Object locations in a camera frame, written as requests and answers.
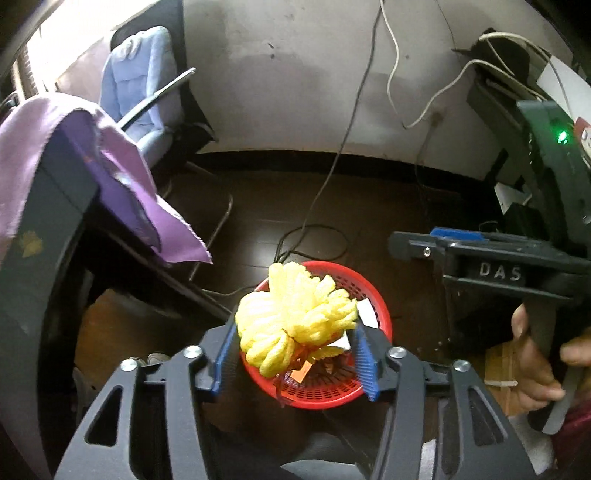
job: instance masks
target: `finger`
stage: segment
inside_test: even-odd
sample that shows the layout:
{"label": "finger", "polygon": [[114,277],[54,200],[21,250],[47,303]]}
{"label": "finger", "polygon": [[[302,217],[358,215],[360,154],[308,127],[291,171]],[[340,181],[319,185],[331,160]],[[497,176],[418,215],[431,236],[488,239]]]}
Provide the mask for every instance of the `finger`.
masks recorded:
{"label": "finger", "polygon": [[523,408],[526,411],[539,410],[541,408],[544,408],[548,404],[548,402],[546,401],[534,400],[533,398],[523,393],[521,390],[517,392],[517,399],[519,400],[521,408]]}
{"label": "finger", "polygon": [[591,333],[587,332],[560,348],[560,358],[565,364],[591,367]]}
{"label": "finger", "polygon": [[542,385],[550,385],[554,381],[552,367],[529,336],[519,342],[517,358],[517,377],[530,378]]}
{"label": "finger", "polygon": [[537,401],[558,401],[564,397],[564,390],[555,380],[550,385],[540,385],[531,378],[524,378],[519,381],[519,391]]}
{"label": "finger", "polygon": [[515,340],[521,338],[524,332],[527,331],[528,319],[527,312],[525,311],[525,305],[521,304],[514,311],[511,317],[511,329],[513,330],[513,338]]}

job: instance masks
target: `black frame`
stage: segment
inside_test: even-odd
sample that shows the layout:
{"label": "black frame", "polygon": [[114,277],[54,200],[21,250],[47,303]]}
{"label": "black frame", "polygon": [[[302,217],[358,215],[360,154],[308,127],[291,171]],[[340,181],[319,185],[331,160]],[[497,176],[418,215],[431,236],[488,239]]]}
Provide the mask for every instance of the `black frame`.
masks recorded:
{"label": "black frame", "polygon": [[[535,478],[511,424],[469,363],[456,361],[448,368],[421,362],[404,348],[391,349],[380,330],[361,325],[352,339],[354,351],[356,342],[371,345],[375,356],[365,360],[379,366],[380,398],[390,403],[371,480],[417,478],[426,396],[436,397],[441,411],[435,480]],[[220,381],[231,381],[238,351],[236,326],[230,318],[226,325],[208,331],[199,347],[187,347],[169,362],[144,368],[133,360],[123,362],[80,424],[55,479],[139,478],[129,452],[134,441],[134,404],[145,391],[142,385],[164,387],[172,478],[220,478],[199,406],[215,400],[223,388]],[[122,392],[116,441],[110,446],[90,443],[91,429],[115,389]]]}

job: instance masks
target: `purple cloth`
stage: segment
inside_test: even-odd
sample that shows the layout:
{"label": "purple cloth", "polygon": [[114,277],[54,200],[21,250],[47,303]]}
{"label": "purple cloth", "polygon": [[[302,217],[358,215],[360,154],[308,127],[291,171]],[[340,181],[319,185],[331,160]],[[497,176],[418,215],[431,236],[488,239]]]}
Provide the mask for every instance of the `purple cloth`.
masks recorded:
{"label": "purple cloth", "polygon": [[100,201],[163,260],[212,263],[201,239],[158,196],[131,139],[96,104],[52,93],[27,100],[0,125],[0,265],[17,234],[45,146],[57,128],[99,183]]}

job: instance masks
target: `black cable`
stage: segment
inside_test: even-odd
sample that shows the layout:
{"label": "black cable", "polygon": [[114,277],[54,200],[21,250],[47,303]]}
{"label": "black cable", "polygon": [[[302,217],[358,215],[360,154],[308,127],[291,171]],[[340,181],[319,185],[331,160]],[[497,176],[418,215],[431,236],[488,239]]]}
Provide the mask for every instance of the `black cable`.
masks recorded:
{"label": "black cable", "polygon": [[[333,232],[340,233],[343,236],[343,238],[345,239],[345,248],[343,249],[343,251],[341,253],[339,253],[338,255],[335,255],[334,257],[330,257],[330,258],[314,257],[314,256],[306,254],[304,252],[300,252],[298,250],[295,250],[296,247],[292,247],[292,249],[289,250],[290,255],[299,255],[299,256],[307,258],[309,260],[332,262],[333,260],[337,260],[338,258],[342,257],[343,255],[345,255],[345,253],[347,253],[349,251],[349,239],[337,227],[330,226],[330,225],[324,225],[322,223],[312,223],[311,225],[308,225],[308,228],[325,228],[327,230],[332,230]],[[290,236],[292,233],[297,232],[298,230],[302,230],[302,227],[299,226],[299,227],[294,228],[293,230],[290,230],[289,232],[284,233],[282,235],[282,237],[279,239],[279,242],[277,243],[277,249],[275,250],[275,258],[273,260],[273,263],[280,263],[279,259],[281,258],[281,256],[283,254],[285,254],[285,252],[281,252],[281,249],[283,248],[283,242],[287,239],[288,236]]]}
{"label": "black cable", "polygon": [[[349,250],[349,240],[347,239],[347,236],[338,228],[330,226],[330,225],[323,225],[321,223],[313,223],[312,225],[308,225],[307,223],[308,223],[310,214],[312,213],[312,210],[314,209],[314,205],[316,204],[316,202],[320,198],[320,195],[322,195],[322,192],[326,188],[326,185],[328,184],[332,174],[335,171],[336,164],[338,163],[339,158],[340,158],[341,154],[343,153],[343,149],[345,148],[345,144],[347,143],[347,140],[349,138],[349,134],[351,133],[351,129],[353,128],[353,123],[355,122],[355,117],[357,115],[357,109],[359,107],[359,101],[361,99],[361,92],[363,91],[363,87],[365,86],[365,82],[367,81],[367,78],[369,75],[369,69],[371,68],[372,63],[374,62],[375,38],[376,38],[376,35],[378,32],[378,23],[379,23],[380,18],[381,18],[381,9],[378,9],[378,13],[376,14],[376,17],[374,20],[374,26],[372,27],[371,49],[369,51],[369,60],[368,60],[367,66],[365,67],[363,77],[361,78],[361,83],[359,84],[359,88],[357,89],[357,95],[355,96],[355,103],[353,104],[353,112],[351,113],[349,125],[347,126],[347,130],[345,131],[345,136],[343,137],[343,140],[340,143],[339,149],[335,155],[335,159],[332,162],[332,165],[330,167],[328,175],[326,176],[324,183],[320,187],[320,190],[318,190],[318,193],[316,193],[316,196],[312,200],[312,203],[310,204],[310,207],[308,208],[308,212],[306,213],[306,216],[304,217],[304,221],[302,222],[301,226],[298,228],[294,228],[293,230],[290,230],[289,232],[285,233],[280,238],[279,242],[277,243],[277,249],[275,250],[274,263],[283,263],[292,254],[296,254],[301,257],[308,258],[310,260],[329,262],[329,261],[333,261],[333,260],[336,260],[336,259],[342,257]],[[345,243],[346,243],[345,249],[339,255],[332,257],[332,258],[318,258],[318,257],[314,257],[312,255],[308,255],[308,254],[305,254],[303,252],[296,250],[296,248],[298,248],[300,246],[300,244],[302,243],[302,241],[304,240],[304,238],[306,236],[306,228],[325,228],[325,229],[333,230],[335,232],[340,233],[343,236],[343,238],[345,239]],[[290,236],[292,233],[295,233],[299,230],[301,230],[301,235],[298,238],[297,242],[293,246],[291,246],[289,249],[282,252],[281,249],[283,248],[283,243],[285,242],[285,239],[287,239],[287,237]],[[230,297],[232,295],[236,295],[236,294],[240,293],[243,290],[247,290],[250,288],[255,288],[255,287],[242,287],[242,288],[239,288],[238,290],[232,291],[230,293],[219,293],[219,292],[212,291],[212,290],[203,290],[203,291],[206,292],[207,294],[213,295],[213,296]]]}
{"label": "black cable", "polygon": [[[349,125],[347,126],[347,130],[345,131],[345,136],[343,137],[343,140],[340,143],[340,147],[335,155],[335,159],[332,162],[329,173],[326,176],[326,179],[324,180],[322,187],[320,187],[320,190],[318,190],[318,193],[316,193],[314,200],[312,200],[312,203],[310,204],[310,208],[308,208],[308,212],[306,213],[306,216],[304,217],[304,221],[302,222],[301,227],[299,227],[291,232],[288,232],[283,237],[281,237],[281,240],[279,241],[279,244],[277,245],[277,251],[275,252],[275,263],[283,263],[284,261],[287,260],[287,258],[290,255],[295,254],[295,253],[297,253],[298,255],[301,255],[302,257],[309,258],[311,260],[322,260],[322,259],[314,258],[310,255],[303,255],[301,252],[296,252],[296,248],[298,248],[300,246],[304,237],[306,236],[307,223],[308,223],[309,217],[312,213],[312,210],[314,209],[314,205],[316,205],[318,198],[320,198],[320,195],[322,195],[322,192],[324,191],[324,189],[326,188],[326,185],[328,184],[330,178],[332,177],[332,174],[334,173],[335,168],[336,168],[336,164],[338,163],[339,158],[340,158],[341,154],[343,153],[343,149],[345,148],[345,144],[347,143],[347,140],[349,139],[349,134],[351,133],[351,129],[353,128],[353,123],[355,122],[355,117],[357,116],[357,109],[359,107],[359,101],[361,99],[361,92],[363,91],[363,87],[365,86],[365,82],[367,81],[367,78],[369,75],[369,69],[371,68],[372,63],[374,62],[375,37],[378,32],[378,23],[379,23],[380,18],[381,18],[381,9],[378,9],[378,13],[377,13],[375,20],[374,20],[374,26],[372,28],[371,49],[369,51],[369,60],[368,60],[367,66],[365,67],[363,77],[361,78],[361,83],[359,84],[359,88],[357,89],[357,95],[355,96],[355,103],[353,104],[353,112],[351,113]],[[320,228],[329,228],[329,229],[332,229],[338,233],[341,233],[343,235],[343,237],[345,238],[345,241],[347,242],[347,249],[349,248],[349,241],[347,240],[347,237],[345,236],[345,234],[342,231],[340,231],[334,227],[329,227],[327,225],[320,225],[320,224],[316,224],[316,225]],[[283,246],[283,242],[285,240],[285,237],[287,237],[289,234],[291,234],[295,231],[298,231],[298,230],[301,230],[301,235],[298,238],[297,242],[293,246],[291,246],[289,249],[287,249],[286,251],[281,252],[281,248]],[[338,257],[335,257],[332,259],[324,259],[324,260],[325,261],[336,260],[337,258],[342,257],[345,253],[347,253],[347,250],[345,250]]]}

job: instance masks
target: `white paper tag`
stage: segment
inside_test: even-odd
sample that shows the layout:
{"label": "white paper tag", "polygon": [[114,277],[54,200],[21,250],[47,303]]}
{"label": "white paper tag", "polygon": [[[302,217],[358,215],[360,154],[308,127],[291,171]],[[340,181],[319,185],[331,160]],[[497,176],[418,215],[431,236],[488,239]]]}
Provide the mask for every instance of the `white paper tag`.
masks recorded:
{"label": "white paper tag", "polygon": [[379,328],[378,318],[375,316],[374,308],[369,299],[357,302],[357,310],[359,312],[359,317],[365,326]]}
{"label": "white paper tag", "polygon": [[347,338],[347,331],[344,331],[343,336],[339,338],[337,341],[332,342],[329,346],[338,346],[342,348],[345,352],[351,350],[351,344],[349,343],[349,339]]}

